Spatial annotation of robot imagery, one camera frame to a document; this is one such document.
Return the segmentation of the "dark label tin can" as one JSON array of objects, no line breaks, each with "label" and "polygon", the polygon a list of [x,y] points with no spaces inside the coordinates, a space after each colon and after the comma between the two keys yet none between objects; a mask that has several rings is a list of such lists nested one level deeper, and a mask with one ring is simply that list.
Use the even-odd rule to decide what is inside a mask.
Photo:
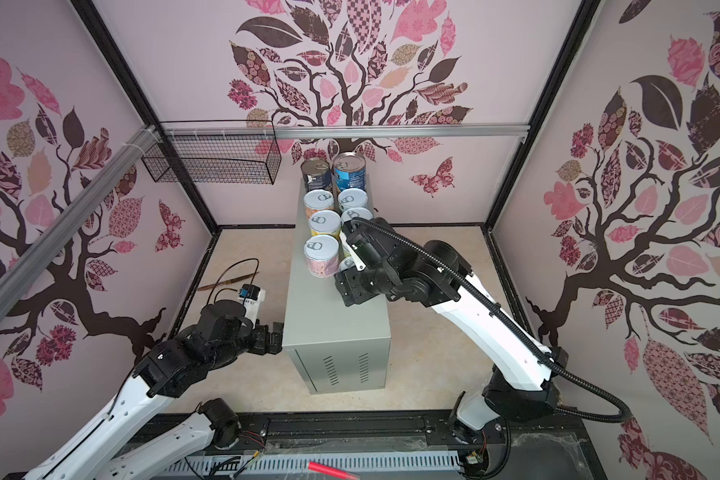
[{"label": "dark label tin can", "polygon": [[323,158],[304,160],[301,164],[302,180],[307,192],[332,189],[331,165]]}]

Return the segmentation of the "pink label tin can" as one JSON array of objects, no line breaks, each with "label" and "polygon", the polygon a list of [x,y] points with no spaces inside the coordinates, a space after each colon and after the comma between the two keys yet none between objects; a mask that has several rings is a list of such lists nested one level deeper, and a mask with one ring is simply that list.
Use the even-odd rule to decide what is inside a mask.
[{"label": "pink label tin can", "polygon": [[317,278],[329,278],[339,269],[339,243],[330,235],[315,235],[304,244],[309,272]]}]

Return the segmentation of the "blue label tin can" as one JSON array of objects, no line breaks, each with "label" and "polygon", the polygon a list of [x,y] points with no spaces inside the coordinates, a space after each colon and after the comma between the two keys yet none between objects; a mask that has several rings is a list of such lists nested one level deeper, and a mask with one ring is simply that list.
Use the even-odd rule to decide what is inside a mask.
[{"label": "blue label tin can", "polygon": [[366,159],[356,152],[343,152],[333,160],[333,176],[339,192],[355,188],[366,190]]}]

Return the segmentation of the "yellow label tin can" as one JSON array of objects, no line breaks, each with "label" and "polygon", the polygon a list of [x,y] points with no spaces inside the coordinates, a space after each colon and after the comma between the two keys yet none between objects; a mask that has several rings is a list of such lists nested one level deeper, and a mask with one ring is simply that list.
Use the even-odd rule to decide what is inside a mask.
[{"label": "yellow label tin can", "polygon": [[333,210],[321,210],[310,216],[308,226],[312,236],[328,235],[338,239],[342,220],[340,215]]}]

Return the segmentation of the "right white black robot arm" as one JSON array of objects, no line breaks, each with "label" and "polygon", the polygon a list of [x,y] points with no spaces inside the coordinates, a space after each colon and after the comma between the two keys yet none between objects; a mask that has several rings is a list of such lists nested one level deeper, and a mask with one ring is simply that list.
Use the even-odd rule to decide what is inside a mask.
[{"label": "right white black robot arm", "polygon": [[[346,306],[377,296],[388,301],[419,303],[449,320],[493,362],[491,378],[481,391],[456,403],[454,430],[463,435],[497,420],[529,422],[566,414],[600,423],[630,419],[618,397],[568,372],[566,353],[535,340],[494,300],[470,264],[449,244],[431,240],[418,246],[403,238],[340,238],[352,267],[336,274]],[[561,404],[555,379],[562,378],[616,407],[598,414]]]}]

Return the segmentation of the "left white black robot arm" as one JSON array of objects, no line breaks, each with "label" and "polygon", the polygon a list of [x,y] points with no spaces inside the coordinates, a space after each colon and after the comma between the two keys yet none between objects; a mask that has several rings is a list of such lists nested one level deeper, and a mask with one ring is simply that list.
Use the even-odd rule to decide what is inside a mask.
[{"label": "left white black robot arm", "polygon": [[156,415],[209,372],[244,353],[276,355],[284,325],[221,319],[191,325],[146,355],[114,397],[48,459],[15,479],[148,479],[208,446],[234,446],[241,425],[220,398],[202,403],[168,432],[124,453],[123,447]]}]

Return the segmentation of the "white can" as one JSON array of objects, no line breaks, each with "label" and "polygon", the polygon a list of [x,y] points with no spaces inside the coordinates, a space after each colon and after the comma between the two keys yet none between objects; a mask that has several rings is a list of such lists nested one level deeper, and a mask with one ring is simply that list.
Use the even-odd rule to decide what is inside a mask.
[{"label": "white can", "polygon": [[364,220],[373,220],[374,215],[372,214],[372,212],[370,210],[368,210],[365,207],[348,208],[341,215],[341,219],[342,219],[343,223],[349,223],[351,220],[357,219],[357,218],[364,219]]},{"label": "white can", "polygon": [[346,257],[344,258],[341,263],[339,264],[339,271],[346,271],[355,266],[355,262],[352,257]]}]

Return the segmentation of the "green label tin can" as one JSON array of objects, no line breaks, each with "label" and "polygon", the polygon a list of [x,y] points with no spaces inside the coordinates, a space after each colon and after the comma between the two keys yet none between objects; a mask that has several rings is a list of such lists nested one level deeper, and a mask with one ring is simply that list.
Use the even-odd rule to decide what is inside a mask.
[{"label": "green label tin can", "polygon": [[341,245],[341,249],[342,249],[343,253],[345,254],[345,256],[348,256],[351,252],[350,252],[349,246],[346,242],[346,235],[343,232],[339,233],[339,243]]}]

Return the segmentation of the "orange label can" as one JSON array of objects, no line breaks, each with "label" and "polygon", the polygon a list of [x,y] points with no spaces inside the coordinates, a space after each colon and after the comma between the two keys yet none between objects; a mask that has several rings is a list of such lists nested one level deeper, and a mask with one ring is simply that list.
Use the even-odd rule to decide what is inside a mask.
[{"label": "orange label can", "polygon": [[333,193],[324,189],[315,189],[308,191],[303,197],[303,205],[305,208],[306,218],[309,219],[313,214],[333,210],[335,200]]}]

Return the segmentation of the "patterned can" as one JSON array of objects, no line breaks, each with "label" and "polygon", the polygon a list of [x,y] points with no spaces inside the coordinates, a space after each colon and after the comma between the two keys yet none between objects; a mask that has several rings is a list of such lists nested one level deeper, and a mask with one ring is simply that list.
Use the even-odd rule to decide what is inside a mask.
[{"label": "patterned can", "polygon": [[367,192],[360,188],[347,188],[338,195],[338,205],[341,212],[352,208],[365,208],[367,203]]}]

